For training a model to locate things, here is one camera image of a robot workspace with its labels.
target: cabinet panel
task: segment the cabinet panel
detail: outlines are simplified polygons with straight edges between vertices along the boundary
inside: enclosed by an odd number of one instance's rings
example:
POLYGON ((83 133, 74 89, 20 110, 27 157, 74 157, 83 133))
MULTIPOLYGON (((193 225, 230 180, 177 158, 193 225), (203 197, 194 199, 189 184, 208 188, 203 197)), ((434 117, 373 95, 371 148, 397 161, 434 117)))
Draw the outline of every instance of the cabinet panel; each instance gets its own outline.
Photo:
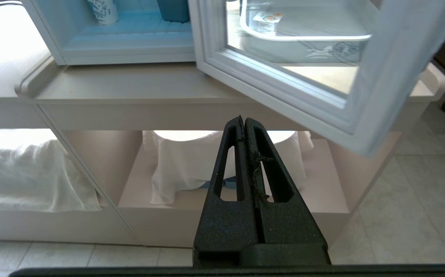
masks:
POLYGON ((0 103, 0 128, 48 128, 33 105, 0 103))
POLYGON ((238 115, 252 117, 269 130, 306 130, 258 103, 40 107, 64 130, 223 130, 238 115))
POLYGON ((0 240, 138 244, 111 206, 99 212, 0 210, 0 240))

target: tile floor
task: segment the tile floor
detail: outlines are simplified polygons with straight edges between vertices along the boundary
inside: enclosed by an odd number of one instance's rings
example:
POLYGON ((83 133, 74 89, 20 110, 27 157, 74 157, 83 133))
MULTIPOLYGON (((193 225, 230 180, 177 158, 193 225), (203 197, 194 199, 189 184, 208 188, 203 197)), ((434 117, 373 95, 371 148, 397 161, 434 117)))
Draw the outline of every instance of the tile floor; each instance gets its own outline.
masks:
MULTIPOLYGON (((430 104, 330 248, 333 263, 445 263, 443 100, 430 104)), ((26 267, 190 265, 191 249, 0 242, 0 277, 26 267)))

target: white countertop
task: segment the white countertop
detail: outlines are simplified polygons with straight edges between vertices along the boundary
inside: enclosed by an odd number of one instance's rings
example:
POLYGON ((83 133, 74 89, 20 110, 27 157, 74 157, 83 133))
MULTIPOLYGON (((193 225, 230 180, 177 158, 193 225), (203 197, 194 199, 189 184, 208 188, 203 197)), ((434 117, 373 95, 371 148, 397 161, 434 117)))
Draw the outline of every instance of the white countertop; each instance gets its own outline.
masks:
POLYGON ((18 98, 14 85, 49 55, 24 7, 0 7, 0 99, 18 98))
POLYGON ((34 98, 74 103, 254 103, 194 63, 69 67, 34 98))

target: plastic container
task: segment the plastic container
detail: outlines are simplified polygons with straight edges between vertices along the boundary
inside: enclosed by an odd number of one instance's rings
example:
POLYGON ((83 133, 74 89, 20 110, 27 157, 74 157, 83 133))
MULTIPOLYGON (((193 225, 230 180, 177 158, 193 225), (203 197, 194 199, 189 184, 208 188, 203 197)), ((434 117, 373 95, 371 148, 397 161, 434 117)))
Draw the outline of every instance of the plastic container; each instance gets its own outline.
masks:
POLYGON ((241 0, 242 45, 275 63, 361 59, 378 9, 370 0, 241 0))
POLYGON ((188 0, 157 0, 161 16, 166 21, 185 23, 190 21, 188 0))

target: cabinet shelf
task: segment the cabinet shelf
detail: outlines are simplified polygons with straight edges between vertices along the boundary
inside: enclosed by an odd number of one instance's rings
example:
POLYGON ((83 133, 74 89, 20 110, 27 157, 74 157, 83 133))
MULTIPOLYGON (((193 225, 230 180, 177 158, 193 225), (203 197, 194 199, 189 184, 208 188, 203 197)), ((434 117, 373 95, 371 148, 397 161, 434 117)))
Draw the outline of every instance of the cabinet shelf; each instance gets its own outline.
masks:
MULTIPOLYGON (((346 214, 349 209, 328 142, 320 139, 313 140, 313 144, 314 149, 302 154, 307 178, 301 196, 313 214, 346 214)), ((155 161, 141 147, 119 201, 120 208, 202 210, 207 195, 207 189, 203 188, 178 191, 171 205, 152 205, 151 179, 155 166, 155 161)), ((236 200, 236 190, 223 188, 221 198, 236 200)))

